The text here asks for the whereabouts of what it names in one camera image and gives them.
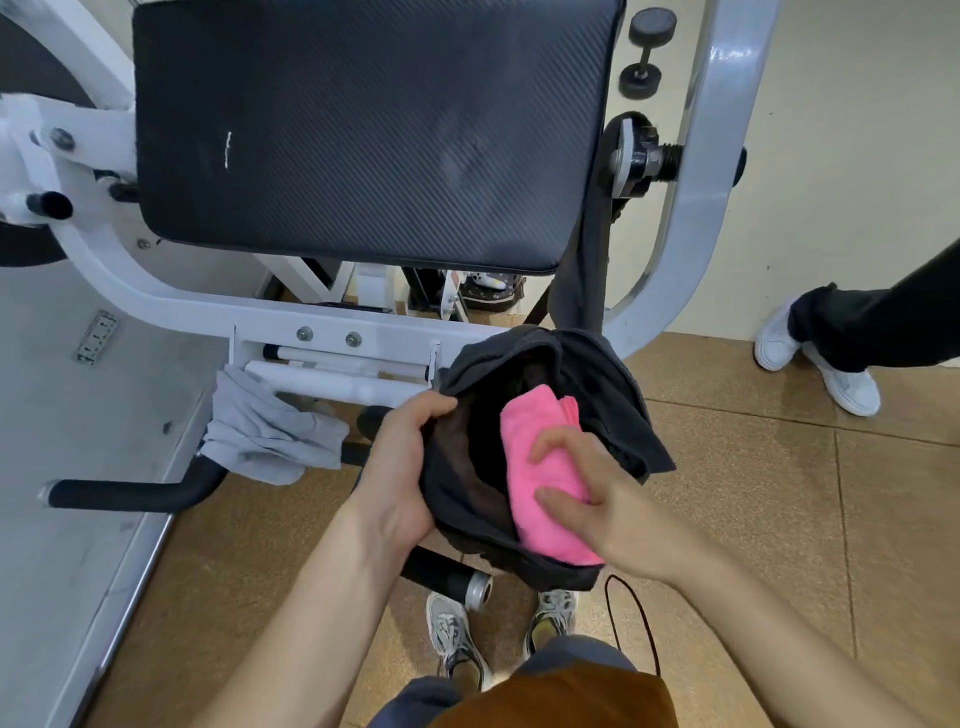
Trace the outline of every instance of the brown shirt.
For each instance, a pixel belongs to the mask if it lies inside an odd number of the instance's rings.
[[[659,677],[588,662],[511,677],[430,723],[430,728],[489,726],[678,728],[673,700]]]

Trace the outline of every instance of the bolt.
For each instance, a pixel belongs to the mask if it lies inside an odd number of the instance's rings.
[[[77,141],[73,138],[73,134],[60,127],[54,127],[50,130],[50,141],[54,143],[57,149],[64,152],[72,152],[77,148]]]

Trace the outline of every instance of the dumbbell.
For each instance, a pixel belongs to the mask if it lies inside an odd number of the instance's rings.
[[[650,62],[650,52],[673,39],[677,15],[667,8],[647,8],[630,21],[628,37],[643,49],[640,63],[631,63],[620,72],[620,93],[628,99],[649,99],[660,86],[660,69]]]

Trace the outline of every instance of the pink towel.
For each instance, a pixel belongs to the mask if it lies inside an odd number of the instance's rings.
[[[587,485],[564,450],[554,450],[537,465],[530,462],[530,448],[540,432],[558,425],[580,428],[577,401],[572,397],[558,401],[546,384],[510,400],[500,413],[500,438],[507,454],[507,489],[516,530],[520,542],[536,553],[575,566],[602,564],[603,559],[553,522],[534,500],[534,491],[549,486],[589,502]]]

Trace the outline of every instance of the hand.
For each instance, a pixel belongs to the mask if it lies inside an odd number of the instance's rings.
[[[356,495],[400,546],[413,548],[433,530],[433,516],[420,494],[420,428],[456,406],[452,397],[422,392],[383,418],[376,433]]]
[[[547,429],[531,448],[530,461],[539,463],[556,448],[569,453],[589,488],[590,503],[556,488],[538,488],[535,498],[546,514],[607,563],[675,584],[706,537],[644,493],[596,435],[574,427]]]

